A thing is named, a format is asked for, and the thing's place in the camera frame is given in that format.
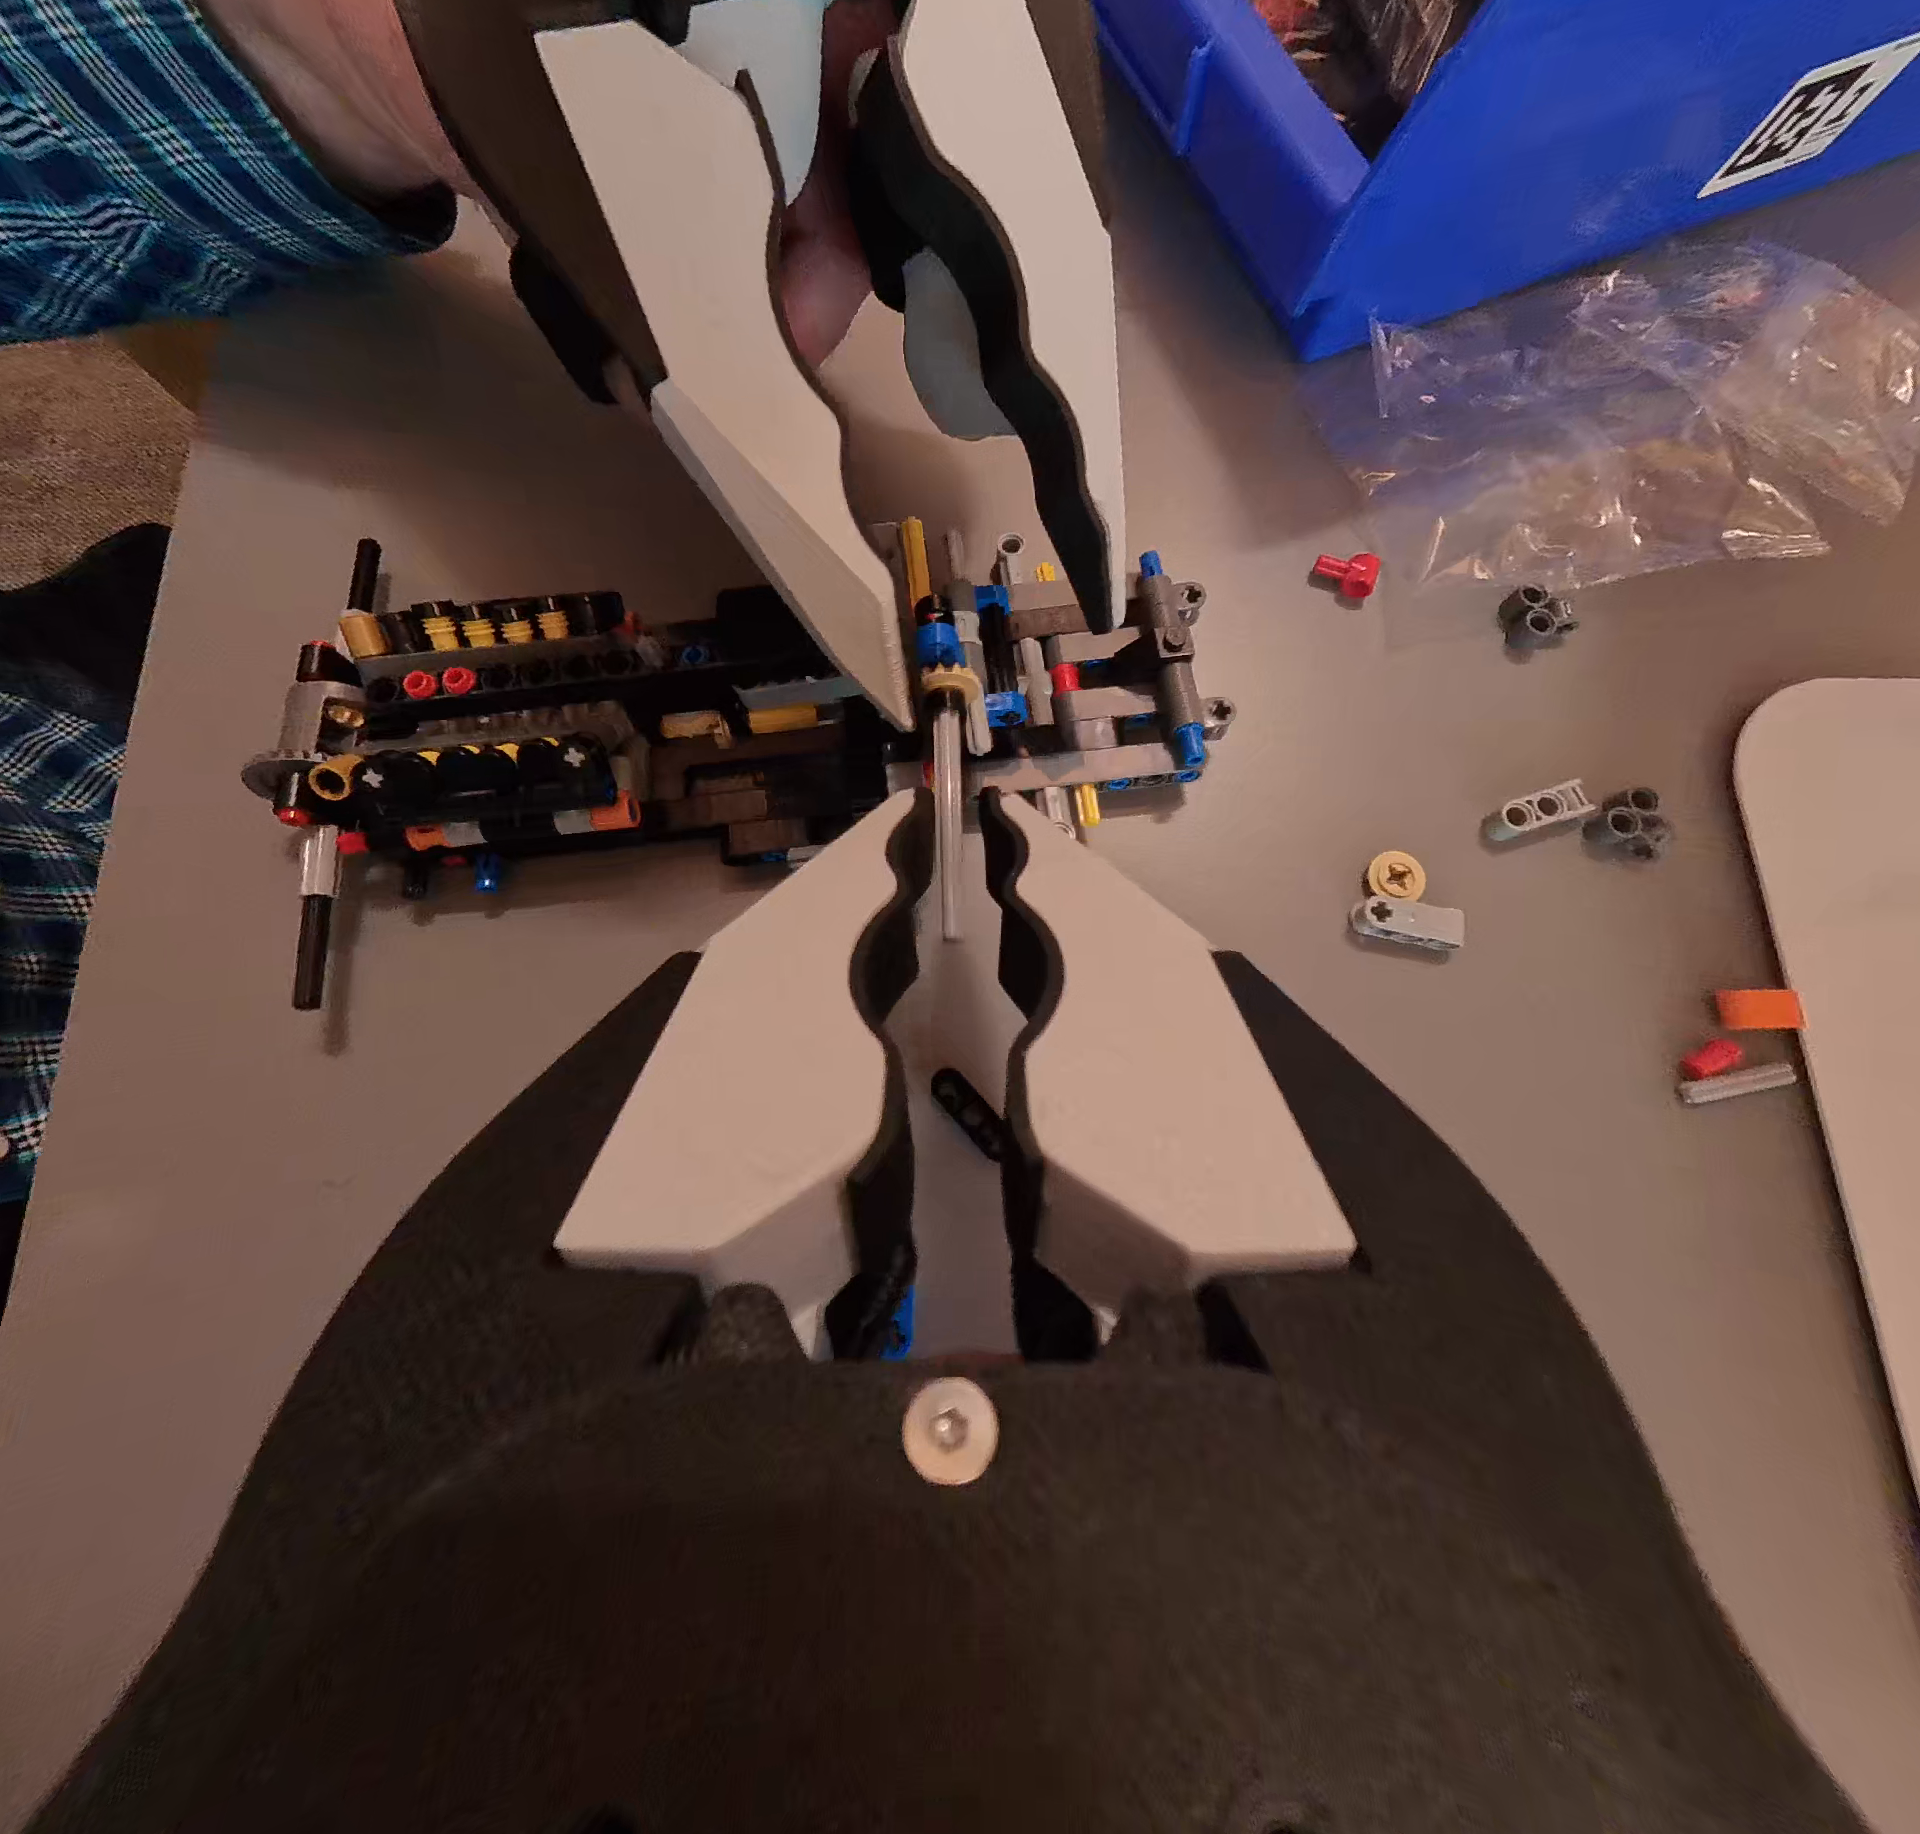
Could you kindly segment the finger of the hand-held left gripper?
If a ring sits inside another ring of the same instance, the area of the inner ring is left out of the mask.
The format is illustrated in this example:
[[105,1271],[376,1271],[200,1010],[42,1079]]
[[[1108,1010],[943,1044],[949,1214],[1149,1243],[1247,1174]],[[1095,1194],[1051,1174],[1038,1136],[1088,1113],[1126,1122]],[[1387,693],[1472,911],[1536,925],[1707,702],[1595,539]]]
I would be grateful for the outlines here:
[[876,303],[937,256],[1088,631],[1126,624],[1126,377],[1095,0],[899,0],[847,85]]
[[535,45],[661,365],[655,433],[806,636],[909,735],[899,602],[847,512],[842,415],[785,323],[785,166],[754,77],[717,80],[639,20]]

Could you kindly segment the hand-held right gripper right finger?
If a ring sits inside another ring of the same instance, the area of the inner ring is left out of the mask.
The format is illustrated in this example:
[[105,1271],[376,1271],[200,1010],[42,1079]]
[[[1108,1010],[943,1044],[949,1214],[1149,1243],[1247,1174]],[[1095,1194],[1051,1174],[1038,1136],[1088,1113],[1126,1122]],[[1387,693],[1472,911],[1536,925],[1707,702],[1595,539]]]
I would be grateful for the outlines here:
[[1361,1236],[1213,936],[1029,795],[983,789],[983,860],[1022,1006],[1014,1259],[1108,1315],[1229,1271],[1346,1271]]

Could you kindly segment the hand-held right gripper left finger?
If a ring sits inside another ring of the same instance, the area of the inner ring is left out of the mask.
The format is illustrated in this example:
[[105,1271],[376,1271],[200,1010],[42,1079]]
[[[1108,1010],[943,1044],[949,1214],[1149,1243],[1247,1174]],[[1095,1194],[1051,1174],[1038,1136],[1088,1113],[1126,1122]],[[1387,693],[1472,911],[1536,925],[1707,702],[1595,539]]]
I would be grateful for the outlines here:
[[829,1325],[860,1282],[847,1174],[888,1113],[860,936],[899,891],[895,845],[921,845],[921,789],[895,789],[693,954],[558,1214],[558,1266],[765,1290],[793,1325]]

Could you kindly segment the small lego gear subassembly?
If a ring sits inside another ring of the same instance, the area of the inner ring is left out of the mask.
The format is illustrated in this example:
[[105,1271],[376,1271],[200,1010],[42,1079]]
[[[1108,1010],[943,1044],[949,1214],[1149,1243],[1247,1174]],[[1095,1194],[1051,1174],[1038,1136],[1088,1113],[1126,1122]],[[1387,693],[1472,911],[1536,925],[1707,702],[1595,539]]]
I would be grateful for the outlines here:
[[992,702],[962,617],[921,590],[914,602],[914,678],[927,725],[927,808],[937,808],[937,934],[943,947],[964,934],[962,860],[964,860],[964,755],[992,749]]

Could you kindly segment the long lego chassis assembly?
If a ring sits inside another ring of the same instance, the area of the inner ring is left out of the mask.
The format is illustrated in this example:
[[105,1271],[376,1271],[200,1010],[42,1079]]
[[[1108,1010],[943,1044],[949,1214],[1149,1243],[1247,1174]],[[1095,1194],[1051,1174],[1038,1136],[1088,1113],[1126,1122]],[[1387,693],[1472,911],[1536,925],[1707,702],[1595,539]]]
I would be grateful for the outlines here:
[[404,891],[472,866],[497,891],[526,860],[709,832],[722,866],[806,866],[909,775],[1036,795],[1062,827],[1100,789],[1196,786],[1230,693],[1196,678],[1203,582],[1138,555],[1126,624],[1088,631],[1055,562],[1007,530],[876,525],[899,590],[909,735],[829,668],[772,582],[717,590],[700,624],[639,624],[623,590],[385,603],[364,539],[330,642],[305,642],[282,735],[245,789],[330,866],[396,866]]

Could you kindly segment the person's left forearm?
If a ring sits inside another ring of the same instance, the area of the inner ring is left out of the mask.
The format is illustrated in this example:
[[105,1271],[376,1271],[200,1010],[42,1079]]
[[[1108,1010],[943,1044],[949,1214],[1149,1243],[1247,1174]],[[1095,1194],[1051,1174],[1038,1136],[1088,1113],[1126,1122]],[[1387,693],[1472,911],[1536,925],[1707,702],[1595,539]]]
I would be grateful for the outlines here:
[[439,252],[455,191],[343,191],[200,0],[0,0],[0,332],[230,320],[305,270]]

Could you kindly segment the black lego liftarm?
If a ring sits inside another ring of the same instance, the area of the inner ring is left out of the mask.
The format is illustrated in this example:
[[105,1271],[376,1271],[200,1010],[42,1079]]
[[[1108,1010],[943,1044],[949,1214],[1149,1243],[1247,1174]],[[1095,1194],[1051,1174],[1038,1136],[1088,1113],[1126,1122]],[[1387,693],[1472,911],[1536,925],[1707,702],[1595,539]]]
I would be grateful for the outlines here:
[[962,1136],[983,1159],[1007,1159],[1014,1132],[1007,1132],[995,1103],[962,1066],[927,1075],[927,1103],[962,1122]]

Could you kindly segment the light grey lego beam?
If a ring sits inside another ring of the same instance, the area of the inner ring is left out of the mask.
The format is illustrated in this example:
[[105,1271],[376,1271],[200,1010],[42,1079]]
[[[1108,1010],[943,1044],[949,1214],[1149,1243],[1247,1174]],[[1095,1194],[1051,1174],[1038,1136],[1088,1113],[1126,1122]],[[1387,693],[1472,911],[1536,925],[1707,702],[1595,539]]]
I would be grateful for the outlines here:
[[1580,827],[1580,821],[1595,821],[1595,795],[1590,795],[1580,775],[1562,775],[1562,786],[1544,786],[1544,789],[1491,808],[1478,832],[1484,845],[1525,845],[1525,832]]

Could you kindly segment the red and grey lego pin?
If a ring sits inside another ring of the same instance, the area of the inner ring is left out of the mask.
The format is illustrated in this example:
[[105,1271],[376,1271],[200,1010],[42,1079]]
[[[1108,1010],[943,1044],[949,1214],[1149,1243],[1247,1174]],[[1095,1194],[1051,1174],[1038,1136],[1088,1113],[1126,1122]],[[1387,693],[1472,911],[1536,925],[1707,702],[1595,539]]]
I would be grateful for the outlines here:
[[1679,1103],[1690,1108],[1782,1091],[1793,1079],[1799,1075],[1785,1054],[1753,1054],[1739,1037],[1707,1037],[1695,1047],[1679,1054]]

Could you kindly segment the person's left hand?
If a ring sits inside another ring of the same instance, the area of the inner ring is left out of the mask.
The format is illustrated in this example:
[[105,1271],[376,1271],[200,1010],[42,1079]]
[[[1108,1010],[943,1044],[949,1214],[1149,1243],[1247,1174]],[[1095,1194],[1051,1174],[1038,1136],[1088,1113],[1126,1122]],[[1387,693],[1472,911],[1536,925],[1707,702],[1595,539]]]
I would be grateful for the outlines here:
[[391,0],[200,0],[305,153],[351,197],[472,191]]

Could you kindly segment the black rod with white band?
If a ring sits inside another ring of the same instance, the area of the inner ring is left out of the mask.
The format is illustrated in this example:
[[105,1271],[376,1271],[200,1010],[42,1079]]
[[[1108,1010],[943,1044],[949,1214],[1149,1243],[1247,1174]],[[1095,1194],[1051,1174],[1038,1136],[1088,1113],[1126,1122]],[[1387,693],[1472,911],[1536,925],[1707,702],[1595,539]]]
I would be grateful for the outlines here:
[[305,860],[297,860],[297,1010],[328,1006],[328,961],[330,961],[330,911],[343,911],[343,827],[314,821],[305,827]]

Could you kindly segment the blue plastic bin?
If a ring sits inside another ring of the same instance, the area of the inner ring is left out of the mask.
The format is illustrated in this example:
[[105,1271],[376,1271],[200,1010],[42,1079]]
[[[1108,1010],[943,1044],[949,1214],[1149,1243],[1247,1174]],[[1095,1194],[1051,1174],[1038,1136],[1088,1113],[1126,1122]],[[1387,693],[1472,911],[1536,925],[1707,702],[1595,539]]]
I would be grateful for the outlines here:
[[1095,0],[1307,365],[1920,150],[1920,0],[1484,0],[1380,153],[1256,0]]

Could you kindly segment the empty clear plastic bag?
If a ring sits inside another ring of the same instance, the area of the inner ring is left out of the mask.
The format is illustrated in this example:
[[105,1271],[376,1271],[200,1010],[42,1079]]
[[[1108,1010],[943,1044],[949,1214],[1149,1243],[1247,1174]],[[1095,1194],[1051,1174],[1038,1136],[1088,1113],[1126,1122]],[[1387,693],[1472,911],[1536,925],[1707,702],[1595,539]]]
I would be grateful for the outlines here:
[[1377,320],[1307,415],[1401,590],[1817,562],[1914,494],[1920,323],[1829,256],[1682,239],[1440,323]]

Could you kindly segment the white book stand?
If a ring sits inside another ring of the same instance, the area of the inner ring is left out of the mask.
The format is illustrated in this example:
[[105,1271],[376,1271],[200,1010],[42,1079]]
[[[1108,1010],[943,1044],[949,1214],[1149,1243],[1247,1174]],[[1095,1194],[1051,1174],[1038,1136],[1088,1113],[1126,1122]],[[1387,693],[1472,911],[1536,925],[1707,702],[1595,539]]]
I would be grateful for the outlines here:
[[1920,678],[1793,678],[1739,735],[1767,934],[1920,1471]]

